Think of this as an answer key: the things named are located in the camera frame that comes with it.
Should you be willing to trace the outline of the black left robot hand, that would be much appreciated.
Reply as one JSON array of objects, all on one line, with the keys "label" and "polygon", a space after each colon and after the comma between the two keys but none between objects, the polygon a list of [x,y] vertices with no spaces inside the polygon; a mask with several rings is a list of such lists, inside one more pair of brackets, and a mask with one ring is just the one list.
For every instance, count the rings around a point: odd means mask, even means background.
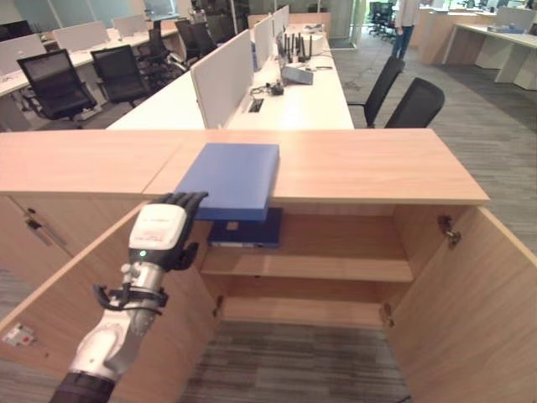
[{"label": "black left robot hand", "polygon": [[205,191],[167,193],[143,206],[128,240],[130,264],[155,264],[163,271],[187,270],[199,244],[189,240]]}]

